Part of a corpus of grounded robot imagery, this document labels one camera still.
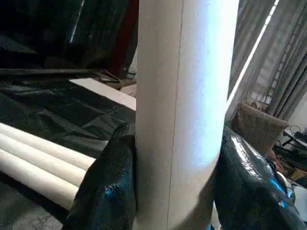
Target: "wire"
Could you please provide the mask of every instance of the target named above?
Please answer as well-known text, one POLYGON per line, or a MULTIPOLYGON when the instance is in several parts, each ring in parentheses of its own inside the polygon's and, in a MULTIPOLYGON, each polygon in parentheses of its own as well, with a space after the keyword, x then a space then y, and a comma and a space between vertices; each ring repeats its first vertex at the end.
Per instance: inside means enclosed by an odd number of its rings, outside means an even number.
POLYGON ((115 77, 113 74, 111 74, 109 71, 107 71, 105 69, 103 71, 100 71, 100 72, 94 72, 94 74, 96 74, 99 77, 99 80, 103 83, 116 83, 116 84, 122 83, 122 81, 119 78, 115 77), (113 80, 102 78, 101 74, 103 74, 103 75, 105 75, 105 76, 107 76, 107 77, 109 77, 113 80))
POLYGON ((299 127, 299 126, 297 126, 297 125, 291 125, 290 127, 289 127, 289 129, 290 129, 290 132, 291 132, 291 134, 294 136, 294 133, 293 133, 293 131, 292 131, 292 127, 297 127, 298 128, 298 130, 299 130, 299 132, 301 133, 301 128, 299 127))
POLYGON ((276 145, 277 147, 280 147, 280 146, 282 145, 282 143, 280 142, 280 140, 278 140, 278 141, 275 143, 275 145, 276 145))

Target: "cardboard tube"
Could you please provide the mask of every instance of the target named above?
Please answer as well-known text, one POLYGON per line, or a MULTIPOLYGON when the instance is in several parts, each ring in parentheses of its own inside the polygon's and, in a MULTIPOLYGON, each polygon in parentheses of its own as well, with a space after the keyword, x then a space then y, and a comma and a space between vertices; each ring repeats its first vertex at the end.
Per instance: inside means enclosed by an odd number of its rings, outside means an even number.
POLYGON ((2 149, 0 149, 0 169, 67 210, 70 210, 79 189, 2 149))
POLYGON ((94 158, 85 156, 82 153, 57 145, 3 123, 0 123, 0 133, 84 170, 87 170, 95 161, 94 158))
POLYGON ((211 228, 238 4, 140 1, 134 230, 211 228))
POLYGON ((21 158, 69 183, 80 186, 85 170, 0 134, 0 149, 21 158))

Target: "white cylinder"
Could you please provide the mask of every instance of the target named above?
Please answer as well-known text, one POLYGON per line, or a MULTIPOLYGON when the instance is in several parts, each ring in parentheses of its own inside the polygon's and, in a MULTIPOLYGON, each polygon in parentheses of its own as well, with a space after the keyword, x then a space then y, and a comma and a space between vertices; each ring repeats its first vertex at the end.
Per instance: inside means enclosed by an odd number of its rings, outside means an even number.
POLYGON ((79 189, 2 149, 0 149, 0 169, 67 210, 70 210, 79 189))
POLYGON ((84 170, 87 170, 95 161, 94 158, 88 157, 84 154, 23 132, 3 123, 0 123, 0 133, 84 170))
POLYGON ((210 225, 238 0, 141 0, 134 229, 210 225))
POLYGON ((69 183, 80 186, 85 170, 0 134, 0 149, 21 158, 69 183))

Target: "black tarp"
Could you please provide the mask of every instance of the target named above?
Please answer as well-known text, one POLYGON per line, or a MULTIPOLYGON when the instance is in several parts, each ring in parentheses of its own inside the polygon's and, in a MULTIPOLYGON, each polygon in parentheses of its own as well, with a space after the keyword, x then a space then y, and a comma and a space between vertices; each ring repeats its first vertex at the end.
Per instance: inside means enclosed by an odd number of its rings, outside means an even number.
POLYGON ((87 170, 62 230, 132 230, 135 162, 135 124, 124 123, 87 170))
POLYGON ((109 58, 128 0, 0 1, 0 34, 87 66, 109 58))
POLYGON ((227 127, 216 169, 214 200, 224 230, 307 230, 274 164, 227 127))
MULTIPOLYGON (((97 158, 135 111, 69 81, 0 84, 0 122, 97 158)), ((61 228, 67 211, 0 173, 0 229, 61 228)))

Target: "cable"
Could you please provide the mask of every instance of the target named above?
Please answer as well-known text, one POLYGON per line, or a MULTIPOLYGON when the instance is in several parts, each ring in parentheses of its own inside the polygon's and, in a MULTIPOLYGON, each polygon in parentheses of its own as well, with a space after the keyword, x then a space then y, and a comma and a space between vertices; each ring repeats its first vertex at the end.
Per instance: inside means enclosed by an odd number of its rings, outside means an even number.
POLYGON ((299 130, 299 132, 301 132, 301 128, 299 127, 299 126, 297 126, 297 125, 291 125, 290 127, 289 127, 289 129, 290 129, 290 132, 291 132, 291 134, 294 136, 294 133, 293 133, 293 131, 292 131, 292 127, 297 127, 298 128, 298 130, 299 130))
POLYGON ((99 79, 97 79, 99 82, 104 83, 104 84, 108 84, 108 83, 114 83, 114 84, 120 84, 120 88, 123 87, 124 83, 117 77, 115 77, 113 74, 111 74, 110 72, 108 72, 107 70, 105 70, 104 72, 99 72, 99 73, 94 73, 97 76, 99 76, 99 79), (108 76, 109 78, 112 78, 114 80, 110 80, 107 78, 101 78, 100 75, 104 74, 106 76, 108 76))
POLYGON ((277 147, 280 147, 280 146, 282 145, 282 143, 280 142, 280 140, 277 140, 276 143, 275 143, 275 145, 276 145, 277 147))

